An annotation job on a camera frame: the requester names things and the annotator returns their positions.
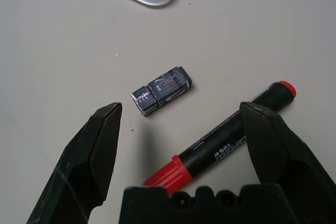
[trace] beige surface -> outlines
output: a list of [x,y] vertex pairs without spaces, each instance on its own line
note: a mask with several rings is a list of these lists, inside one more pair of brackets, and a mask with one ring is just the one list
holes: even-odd
[[[281,79],[298,91],[283,118],[336,180],[335,17],[336,0],[0,0],[1,222],[25,223],[95,109],[123,103],[108,199],[89,221],[117,224],[125,187]],[[142,117],[130,93],[175,66],[193,91]],[[185,190],[257,182],[244,145]]]

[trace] brand logo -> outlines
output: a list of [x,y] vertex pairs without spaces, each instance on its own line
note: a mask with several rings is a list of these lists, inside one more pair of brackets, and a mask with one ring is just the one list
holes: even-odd
[[144,99],[147,95],[149,95],[149,92],[146,92],[146,93],[142,93],[142,95],[141,96],[139,96],[138,98],[136,98],[135,100],[136,100],[136,102],[137,101],[139,101],[139,100],[142,100],[142,99]]

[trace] red cap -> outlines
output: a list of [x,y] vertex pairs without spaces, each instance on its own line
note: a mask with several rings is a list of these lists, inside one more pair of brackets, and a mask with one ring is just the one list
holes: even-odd
[[180,190],[193,180],[187,168],[175,155],[172,157],[172,161],[166,164],[152,177],[147,179],[143,186],[162,186],[167,189],[167,194],[171,195],[174,192]]
[[281,83],[282,85],[286,86],[290,92],[292,92],[293,94],[293,97],[295,98],[296,97],[296,90],[295,88],[292,86],[292,84],[290,84],[289,82],[287,81],[279,81],[279,83]]

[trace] black marker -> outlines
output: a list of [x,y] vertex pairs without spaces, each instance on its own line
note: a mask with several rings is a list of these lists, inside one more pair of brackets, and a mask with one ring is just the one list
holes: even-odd
[[[279,81],[273,83],[251,102],[279,112],[291,104],[295,97],[295,88],[286,81]],[[236,111],[179,156],[175,155],[169,164],[146,180],[143,185],[162,186],[167,189],[169,195],[173,194],[225,157],[244,139],[243,122],[239,111]]]

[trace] black eraser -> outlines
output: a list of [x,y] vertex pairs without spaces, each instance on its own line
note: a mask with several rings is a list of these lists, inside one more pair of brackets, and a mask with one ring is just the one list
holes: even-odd
[[142,115],[158,109],[191,87],[192,81],[182,67],[175,67],[132,93]]

